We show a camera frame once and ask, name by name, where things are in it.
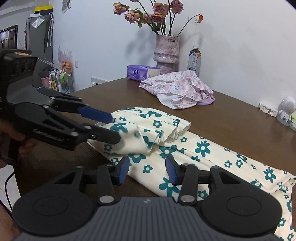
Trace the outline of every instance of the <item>white logo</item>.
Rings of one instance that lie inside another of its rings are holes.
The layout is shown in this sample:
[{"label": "white logo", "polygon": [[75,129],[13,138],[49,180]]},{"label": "white logo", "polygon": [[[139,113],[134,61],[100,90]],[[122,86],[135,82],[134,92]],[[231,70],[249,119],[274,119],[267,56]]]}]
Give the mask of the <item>white logo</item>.
[{"label": "white logo", "polygon": [[53,139],[53,140],[59,141],[59,142],[64,142],[64,140],[61,139],[61,138],[54,137],[54,136],[52,136],[52,135],[50,135],[50,134],[47,134],[46,132],[41,132],[41,131],[39,131],[39,130],[37,130],[37,129],[33,129],[33,132],[36,133],[36,134],[39,134],[39,135],[45,136],[45,137],[47,137],[47,138],[50,138],[50,139]]},{"label": "white logo", "polygon": [[151,202],[151,200],[150,200],[150,199],[146,199],[146,200],[144,200],[143,202],[146,203],[146,204],[148,204],[148,203]]}]

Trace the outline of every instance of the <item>door frame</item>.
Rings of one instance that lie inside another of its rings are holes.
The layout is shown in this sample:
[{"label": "door frame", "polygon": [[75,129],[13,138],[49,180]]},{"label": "door frame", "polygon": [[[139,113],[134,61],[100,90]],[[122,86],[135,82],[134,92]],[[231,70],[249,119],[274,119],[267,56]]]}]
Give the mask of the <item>door frame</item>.
[{"label": "door frame", "polygon": [[15,29],[15,49],[17,49],[17,25],[14,25],[14,26],[8,27],[6,29],[0,30],[0,34],[3,33],[3,32],[6,32],[8,30],[11,30],[13,28]]}]

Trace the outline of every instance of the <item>pink floral garment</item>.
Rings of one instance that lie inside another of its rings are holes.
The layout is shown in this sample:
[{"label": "pink floral garment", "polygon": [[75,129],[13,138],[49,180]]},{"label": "pink floral garment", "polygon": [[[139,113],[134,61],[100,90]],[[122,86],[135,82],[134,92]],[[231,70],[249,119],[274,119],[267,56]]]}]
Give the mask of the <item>pink floral garment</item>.
[{"label": "pink floral garment", "polygon": [[215,100],[213,91],[191,70],[151,77],[142,81],[140,87],[158,97],[162,94],[173,96],[170,99],[170,105],[173,107],[165,104],[173,109],[211,104]]}]

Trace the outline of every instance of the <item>vase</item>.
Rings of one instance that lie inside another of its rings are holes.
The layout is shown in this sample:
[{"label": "vase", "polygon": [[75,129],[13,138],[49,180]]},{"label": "vase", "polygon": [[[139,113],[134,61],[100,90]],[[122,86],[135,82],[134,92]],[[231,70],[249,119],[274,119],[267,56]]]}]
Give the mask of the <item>vase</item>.
[{"label": "vase", "polygon": [[175,72],[175,64],[179,63],[180,38],[168,35],[157,35],[154,50],[154,61],[161,74]]}]

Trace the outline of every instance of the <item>wooden table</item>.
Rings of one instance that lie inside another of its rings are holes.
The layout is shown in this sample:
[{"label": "wooden table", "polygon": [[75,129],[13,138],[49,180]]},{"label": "wooden table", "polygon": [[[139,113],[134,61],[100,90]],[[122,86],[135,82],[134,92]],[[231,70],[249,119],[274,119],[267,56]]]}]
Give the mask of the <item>wooden table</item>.
[{"label": "wooden table", "polygon": [[[190,131],[233,151],[242,153],[269,166],[296,174],[296,132],[282,125],[258,108],[215,92],[215,102],[172,110],[139,88],[139,82],[127,78],[111,81],[78,91],[74,94],[85,103],[106,112],[127,107],[151,107],[191,121]],[[91,122],[77,114],[66,114],[78,122]],[[15,168],[21,195],[75,166],[96,169],[108,161],[86,143],[70,152],[40,143],[30,157]],[[136,181],[127,177],[125,184],[115,188],[118,196],[155,196]],[[88,185],[86,193],[95,197],[95,188]],[[296,194],[292,203],[293,223],[296,226]]]}]

